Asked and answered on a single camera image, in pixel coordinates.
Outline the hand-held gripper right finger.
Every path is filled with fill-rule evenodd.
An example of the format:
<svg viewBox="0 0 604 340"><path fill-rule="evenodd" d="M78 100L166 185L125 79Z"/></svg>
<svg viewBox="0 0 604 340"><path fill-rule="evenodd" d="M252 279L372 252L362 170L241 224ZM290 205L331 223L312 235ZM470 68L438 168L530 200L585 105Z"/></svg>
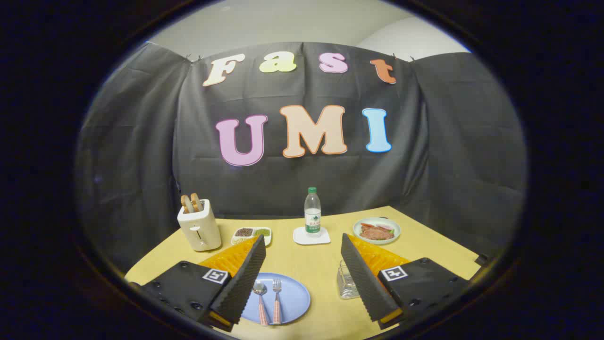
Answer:
<svg viewBox="0 0 604 340"><path fill-rule="evenodd" d="M435 315L470 284L431 258L408 261L349 234L342 236L341 255L369 318L381 329Z"/></svg>

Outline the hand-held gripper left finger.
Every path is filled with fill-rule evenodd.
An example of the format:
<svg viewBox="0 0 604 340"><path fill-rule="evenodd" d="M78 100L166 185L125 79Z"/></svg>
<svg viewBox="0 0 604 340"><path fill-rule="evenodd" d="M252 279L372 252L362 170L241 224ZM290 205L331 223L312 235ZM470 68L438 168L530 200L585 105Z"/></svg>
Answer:
<svg viewBox="0 0 604 340"><path fill-rule="evenodd" d="M137 288L177 314L230 332L240 321L265 260L264 238L257 235L199 264L179 261Z"/></svg>

